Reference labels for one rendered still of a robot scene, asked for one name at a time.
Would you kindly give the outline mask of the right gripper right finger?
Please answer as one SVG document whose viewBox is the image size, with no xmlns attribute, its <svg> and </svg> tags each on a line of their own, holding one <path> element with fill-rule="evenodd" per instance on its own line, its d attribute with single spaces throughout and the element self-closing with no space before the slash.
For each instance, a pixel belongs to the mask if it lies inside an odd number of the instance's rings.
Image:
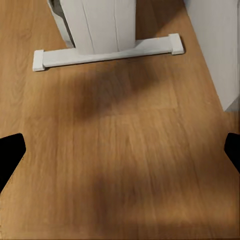
<svg viewBox="0 0 240 240">
<path fill-rule="evenodd" d="M 231 159 L 237 170 L 240 172 L 240 134 L 228 134 L 224 146 L 224 151 Z"/>
</svg>

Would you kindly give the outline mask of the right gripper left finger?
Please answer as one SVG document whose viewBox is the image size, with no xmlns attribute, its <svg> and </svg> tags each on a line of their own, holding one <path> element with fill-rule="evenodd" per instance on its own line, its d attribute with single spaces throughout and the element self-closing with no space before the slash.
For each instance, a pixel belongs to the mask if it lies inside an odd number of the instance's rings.
<svg viewBox="0 0 240 240">
<path fill-rule="evenodd" d="M 26 152 L 21 133 L 0 138 L 0 193 Z"/>
</svg>

